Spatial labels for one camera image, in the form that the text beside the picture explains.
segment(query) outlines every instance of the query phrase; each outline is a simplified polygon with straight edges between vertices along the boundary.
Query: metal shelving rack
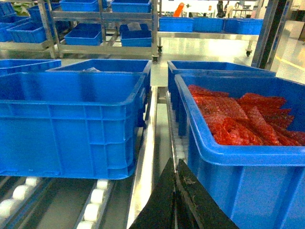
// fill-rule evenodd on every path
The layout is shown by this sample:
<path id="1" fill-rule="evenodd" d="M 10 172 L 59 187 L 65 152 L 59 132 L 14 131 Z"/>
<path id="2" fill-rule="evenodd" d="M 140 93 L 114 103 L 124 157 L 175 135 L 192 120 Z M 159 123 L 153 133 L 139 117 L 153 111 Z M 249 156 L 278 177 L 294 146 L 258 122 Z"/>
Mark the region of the metal shelving rack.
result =
<path id="1" fill-rule="evenodd" d="M 0 2 L 34 2 L 34 0 L 0 0 Z M 54 47 L 54 41 L 51 35 L 51 29 L 47 17 L 46 8 L 43 0 L 36 0 L 39 11 L 41 14 L 42 24 L 46 31 L 47 40 L 43 43 L 14 43 L 14 42 L 0 42 L 1 50 L 15 50 L 15 51 L 34 51 L 45 52 L 49 51 L 51 58 L 56 58 L 56 51 Z"/>
<path id="2" fill-rule="evenodd" d="M 162 0 L 159 0 L 159 18 L 162 17 Z M 219 39 L 219 40 L 241 40 L 249 41 L 247 51 L 251 49 L 252 42 L 258 41 L 258 35 L 241 35 L 229 33 L 206 33 L 206 32 L 157 32 L 158 37 L 158 53 L 162 53 L 162 37 L 167 38 L 192 38 L 192 39 Z"/>
<path id="3" fill-rule="evenodd" d="M 65 40 L 60 41 L 58 33 L 56 34 L 56 42 L 58 46 L 59 55 L 62 58 L 64 53 L 82 53 L 82 54 L 130 54 L 144 55 L 151 54 L 153 62 L 158 62 L 157 52 L 157 0 L 152 3 L 151 13 L 117 13 L 111 12 L 111 6 L 107 9 L 103 9 L 102 0 L 99 0 L 100 12 L 71 12 L 62 11 L 61 8 L 51 10 L 51 16 L 53 18 L 53 24 L 55 21 L 78 21 L 81 23 L 97 23 L 102 27 L 102 44 L 100 46 L 87 46 L 87 45 L 67 45 Z M 152 46 L 151 47 L 115 47 L 113 46 L 119 32 L 115 30 L 113 36 L 106 40 L 105 24 L 109 22 L 115 23 L 150 23 L 152 25 Z"/>

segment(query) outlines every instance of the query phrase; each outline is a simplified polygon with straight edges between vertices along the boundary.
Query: plastic crate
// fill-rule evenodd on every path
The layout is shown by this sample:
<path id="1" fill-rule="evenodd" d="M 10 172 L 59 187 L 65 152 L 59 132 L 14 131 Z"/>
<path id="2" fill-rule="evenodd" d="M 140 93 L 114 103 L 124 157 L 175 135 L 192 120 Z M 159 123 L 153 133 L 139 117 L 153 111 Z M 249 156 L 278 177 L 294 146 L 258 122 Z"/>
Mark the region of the plastic crate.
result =
<path id="1" fill-rule="evenodd" d="M 14 14 L 15 10 L 10 2 L 0 2 L 0 17 Z"/>
<path id="2" fill-rule="evenodd" d="M 143 73 L 147 76 L 147 81 L 145 81 L 146 92 L 150 91 L 152 61 L 149 60 L 93 59 L 50 69 L 49 71 L 82 72 L 92 67 L 101 72 Z"/>
<path id="3" fill-rule="evenodd" d="M 152 11 L 151 0 L 113 0 L 111 6 L 113 12 L 150 13 Z"/>
<path id="4" fill-rule="evenodd" d="M 107 0 L 103 0 L 103 8 L 107 8 Z M 62 0 L 60 1 L 63 11 L 99 12 L 97 0 Z"/>
<path id="5" fill-rule="evenodd" d="M 224 31 L 228 33 L 259 35 L 263 19 L 225 19 Z"/>
<path id="6" fill-rule="evenodd" d="M 42 43 L 47 40 L 42 23 L 28 22 L 7 29 L 14 42 L 21 43 Z"/>
<path id="7" fill-rule="evenodd" d="M 55 23 L 58 33 L 69 28 L 68 21 L 57 21 Z M 51 35 L 54 37 L 53 26 L 50 25 Z M 27 22 L 25 24 L 7 29 L 14 42 L 42 43 L 47 40 L 46 32 L 41 22 Z"/>
<path id="8" fill-rule="evenodd" d="M 102 32 L 94 30 L 72 30 L 64 38 L 68 45 L 99 46 L 102 43 Z"/>
<path id="9" fill-rule="evenodd" d="M 192 18 L 162 17 L 159 19 L 159 30 L 167 32 L 193 32 Z"/>
<path id="10" fill-rule="evenodd" d="M 221 32 L 224 20 L 221 18 L 194 18 L 193 31 L 196 32 Z"/>
<path id="11" fill-rule="evenodd" d="M 61 60 L 0 60 L 0 75 L 43 72 L 61 66 Z"/>
<path id="12" fill-rule="evenodd" d="M 130 176 L 144 79 L 142 73 L 44 72 L 0 77 L 0 174 Z"/>
<path id="13" fill-rule="evenodd" d="M 277 77 L 175 76 L 180 93 L 179 131 L 189 131 L 188 166 L 218 206 L 240 229 L 304 228 L 304 146 L 222 146 L 215 142 L 187 86 L 283 96 L 305 131 L 305 85 Z"/>
<path id="14" fill-rule="evenodd" d="M 152 46 L 152 31 L 124 31 L 121 34 L 122 46 L 129 47 L 151 47 Z"/>
<path id="15" fill-rule="evenodd" d="M 141 27 L 141 30 L 144 30 L 144 31 L 149 30 L 147 24 L 140 24 L 140 27 Z M 129 31 L 128 25 L 127 24 L 120 25 L 120 34 L 125 31 Z"/>
<path id="16" fill-rule="evenodd" d="M 236 63 L 228 62 L 202 62 L 202 61 L 168 61 L 168 90 L 171 93 L 178 93 L 174 76 L 176 74 L 196 74 L 196 75 L 214 75 L 214 76 L 261 76 L 275 77 L 274 72 L 249 67 Z M 171 97 L 173 109 L 178 107 L 175 96 Z"/>
<path id="17" fill-rule="evenodd" d="M 44 5 L 45 5 L 46 11 L 47 11 L 48 20 L 49 20 L 49 22 L 51 22 L 51 15 L 50 15 L 49 6 L 48 6 L 47 3 L 45 3 Z M 59 3 L 52 3 L 51 6 L 52 6 L 52 10 L 55 10 L 55 9 L 60 7 L 60 4 Z M 33 6 L 31 8 L 28 8 L 28 12 L 30 13 L 30 17 L 33 20 L 41 21 L 41 15 L 40 15 L 38 5 Z"/>

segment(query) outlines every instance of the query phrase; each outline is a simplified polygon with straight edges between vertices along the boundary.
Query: orange object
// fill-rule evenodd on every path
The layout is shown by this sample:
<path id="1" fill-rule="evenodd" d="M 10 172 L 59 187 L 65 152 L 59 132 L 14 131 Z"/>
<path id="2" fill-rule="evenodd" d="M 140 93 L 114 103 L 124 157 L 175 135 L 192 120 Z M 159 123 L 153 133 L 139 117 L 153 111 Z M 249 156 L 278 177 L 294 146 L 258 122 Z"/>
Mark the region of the orange object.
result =
<path id="1" fill-rule="evenodd" d="M 184 3 L 181 2 L 179 4 L 178 8 L 176 9 L 175 13 L 173 14 L 173 16 L 174 17 L 180 17 L 183 8 L 184 8 Z"/>

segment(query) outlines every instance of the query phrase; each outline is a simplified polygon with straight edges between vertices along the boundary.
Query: shelf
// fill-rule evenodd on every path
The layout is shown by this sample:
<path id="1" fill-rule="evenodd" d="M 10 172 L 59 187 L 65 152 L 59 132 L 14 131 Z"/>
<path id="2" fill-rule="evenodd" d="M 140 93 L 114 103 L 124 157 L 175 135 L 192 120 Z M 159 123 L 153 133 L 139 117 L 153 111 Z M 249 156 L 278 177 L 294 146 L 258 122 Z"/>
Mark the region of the shelf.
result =
<path id="1" fill-rule="evenodd" d="M 158 32 L 158 37 L 257 41 L 258 35 L 204 32 Z"/>
<path id="2" fill-rule="evenodd" d="M 100 23 L 99 12 L 73 12 L 62 11 L 61 8 L 52 11 L 54 21 L 79 21 L 87 23 Z"/>
<path id="3" fill-rule="evenodd" d="M 89 45 L 67 45 L 65 41 L 60 44 L 61 53 L 82 53 L 82 54 L 126 54 L 134 55 L 151 54 L 151 47 L 113 47 L 108 45 L 89 46 Z"/>
<path id="4" fill-rule="evenodd" d="M 43 43 L 15 43 L 15 42 L 0 42 L 0 49 L 18 50 L 18 51 L 44 51 L 53 46 L 49 41 Z"/>

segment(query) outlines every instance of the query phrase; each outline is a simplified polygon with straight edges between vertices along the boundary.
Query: caster wheel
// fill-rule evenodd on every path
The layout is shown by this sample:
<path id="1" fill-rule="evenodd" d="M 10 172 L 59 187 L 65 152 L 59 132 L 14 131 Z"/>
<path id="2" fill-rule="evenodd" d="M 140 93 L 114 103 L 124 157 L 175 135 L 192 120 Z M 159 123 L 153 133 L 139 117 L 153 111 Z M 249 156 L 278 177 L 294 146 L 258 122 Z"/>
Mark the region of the caster wheel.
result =
<path id="1" fill-rule="evenodd" d="M 162 53 L 162 47 L 163 46 L 158 46 L 158 53 Z"/>
<path id="2" fill-rule="evenodd" d="M 154 64 L 157 64 L 157 63 L 158 63 L 158 57 L 153 57 L 152 62 L 153 62 Z"/>

